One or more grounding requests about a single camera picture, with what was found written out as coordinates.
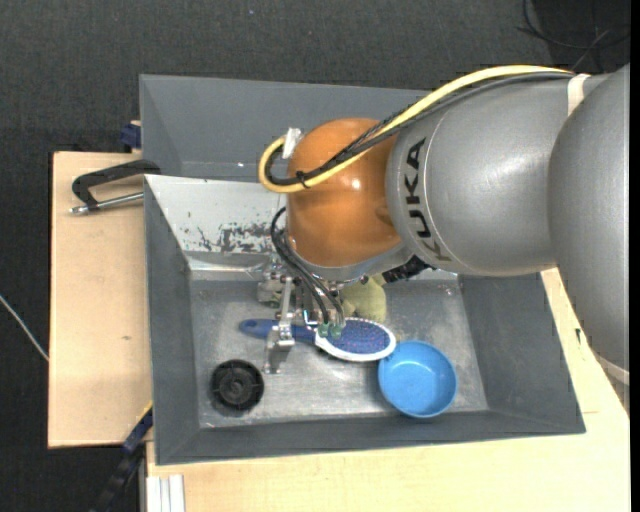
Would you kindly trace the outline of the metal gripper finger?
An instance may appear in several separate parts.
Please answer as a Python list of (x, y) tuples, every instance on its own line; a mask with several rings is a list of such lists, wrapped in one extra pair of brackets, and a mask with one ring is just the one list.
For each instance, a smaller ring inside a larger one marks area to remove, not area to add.
[(257, 285), (257, 300), (263, 304), (278, 306), (282, 292), (281, 275), (277, 272), (267, 272)]
[(265, 340), (264, 372), (277, 374), (295, 346), (290, 323), (278, 322), (268, 332)]

